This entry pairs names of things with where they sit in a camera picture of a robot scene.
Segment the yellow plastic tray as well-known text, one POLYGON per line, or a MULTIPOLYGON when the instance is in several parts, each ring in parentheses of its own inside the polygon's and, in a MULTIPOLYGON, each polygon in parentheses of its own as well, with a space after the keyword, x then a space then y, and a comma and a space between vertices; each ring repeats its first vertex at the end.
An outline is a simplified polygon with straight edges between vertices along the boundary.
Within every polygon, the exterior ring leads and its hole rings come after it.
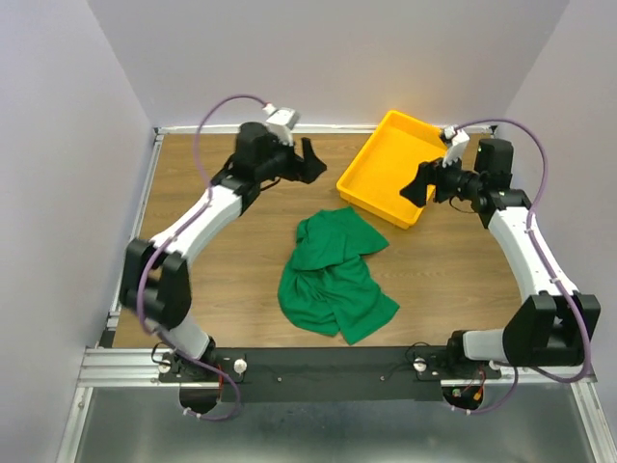
POLYGON ((406 230, 422 209, 400 195, 418 165, 445 154, 440 129, 402 112, 390 110, 336 183, 349 204, 406 230))

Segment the green t shirt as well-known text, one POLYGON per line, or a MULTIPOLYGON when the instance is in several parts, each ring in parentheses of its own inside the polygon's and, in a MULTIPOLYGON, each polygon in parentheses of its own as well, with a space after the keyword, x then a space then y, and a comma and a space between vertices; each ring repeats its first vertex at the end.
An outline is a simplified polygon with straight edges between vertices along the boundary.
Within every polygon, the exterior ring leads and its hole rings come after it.
POLYGON ((353 345, 388 324, 399 304, 372 278, 365 258, 389 242, 350 206, 321 210, 297 227, 278 289, 285 317, 353 345))

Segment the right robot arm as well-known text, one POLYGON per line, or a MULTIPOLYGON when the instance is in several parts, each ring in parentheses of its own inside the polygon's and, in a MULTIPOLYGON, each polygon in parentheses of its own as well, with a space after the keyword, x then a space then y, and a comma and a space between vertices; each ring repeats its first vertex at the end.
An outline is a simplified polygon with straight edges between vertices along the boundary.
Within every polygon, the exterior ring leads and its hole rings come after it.
POLYGON ((510 186, 513 145, 482 139, 474 166, 466 170, 452 143, 444 157, 419 164, 401 197, 415 206, 427 201, 468 201, 500 246, 517 282, 522 304, 502 329, 452 333, 443 354, 445 370, 463 378, 478 362, 530 368, 560 383, 574 383, 591 369, 591 339, 601 306, 565 275, 539 231, 526 193, 510 186))

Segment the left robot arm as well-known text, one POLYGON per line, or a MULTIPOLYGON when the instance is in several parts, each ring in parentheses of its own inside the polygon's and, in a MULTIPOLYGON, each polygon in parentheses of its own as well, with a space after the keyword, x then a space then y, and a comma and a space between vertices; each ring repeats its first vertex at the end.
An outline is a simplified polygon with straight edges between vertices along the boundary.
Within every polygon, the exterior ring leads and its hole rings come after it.
POLYGON ((189 270, 205 246, 239 218, 260 193, 277 181, 311 184, 326 172, 309 138, 296 151, 287 127, 242 123, 234 151, 206 190, 175 223, 153 238, 135 238, 126 247, 120 304, 144 331, 157 336, 179 357, 194 381, 217 373, 216 342, 190 315, 189 270))

